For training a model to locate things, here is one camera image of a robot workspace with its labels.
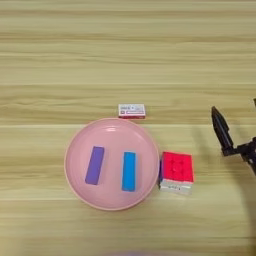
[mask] tabletop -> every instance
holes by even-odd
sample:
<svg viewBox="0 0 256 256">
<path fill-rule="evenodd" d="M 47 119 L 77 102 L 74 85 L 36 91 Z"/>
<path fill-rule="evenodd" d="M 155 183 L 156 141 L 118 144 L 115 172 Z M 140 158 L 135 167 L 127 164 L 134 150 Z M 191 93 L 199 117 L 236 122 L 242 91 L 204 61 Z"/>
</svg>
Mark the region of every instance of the tabletop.
<svg viewBox="0 0 256 256">
<path fill-rule="evenodd" d="M 0 255 L 256 255 L 256 178 L 210 117 L 255 136 L 255 28 L 255 1 L 1 1 Z M 104 212 L 72 193 L 71 138 L 119 103 L 145 104 L 160 152 L 193 155 L 190 196 Z"/>
</svg>

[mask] rubik's cube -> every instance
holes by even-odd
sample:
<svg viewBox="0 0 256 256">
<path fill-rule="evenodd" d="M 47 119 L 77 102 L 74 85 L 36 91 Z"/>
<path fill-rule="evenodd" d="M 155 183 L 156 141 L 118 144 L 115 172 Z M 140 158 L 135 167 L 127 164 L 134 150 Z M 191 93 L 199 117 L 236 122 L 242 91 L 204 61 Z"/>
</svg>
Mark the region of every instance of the rubik's cube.
<svg viewBox="0 0 256 256">
<path fill-rule="evenodd" d="M 163 152 L 160 189 L 180 194 L 189 194 L 193 183 L 192 156 Z"/>
</svg>

